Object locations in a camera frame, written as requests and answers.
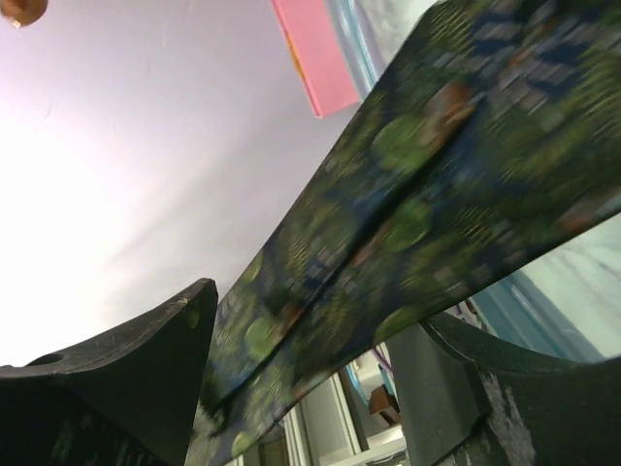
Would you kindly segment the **dark patterned necktie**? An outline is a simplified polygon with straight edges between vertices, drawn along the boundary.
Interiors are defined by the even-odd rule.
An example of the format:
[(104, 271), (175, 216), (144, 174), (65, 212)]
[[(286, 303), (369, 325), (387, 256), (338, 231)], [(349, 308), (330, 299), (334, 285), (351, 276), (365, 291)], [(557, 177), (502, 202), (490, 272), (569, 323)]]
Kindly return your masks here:
[(432, 6), (220, 300), (186, 463), (619, 210), (619, 3)]

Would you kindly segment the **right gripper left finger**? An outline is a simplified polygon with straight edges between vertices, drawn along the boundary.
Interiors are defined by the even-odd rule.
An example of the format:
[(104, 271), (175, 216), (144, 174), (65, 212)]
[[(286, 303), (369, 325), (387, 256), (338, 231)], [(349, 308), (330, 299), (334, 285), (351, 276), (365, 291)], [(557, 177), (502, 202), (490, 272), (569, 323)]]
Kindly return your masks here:
[(2, 367), (2, 464), (183, 464), (216, 305), (214, 281), (201, 279), (86, 341)]

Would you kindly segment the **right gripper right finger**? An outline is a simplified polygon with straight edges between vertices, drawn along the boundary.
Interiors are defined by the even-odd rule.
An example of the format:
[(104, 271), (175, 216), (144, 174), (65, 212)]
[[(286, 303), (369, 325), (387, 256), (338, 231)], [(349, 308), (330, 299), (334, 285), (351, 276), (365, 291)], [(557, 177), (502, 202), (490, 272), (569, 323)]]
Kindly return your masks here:
[(620, 360), (576, 363), (445, 314), (387, 342), (413, 465), (617, 465)]

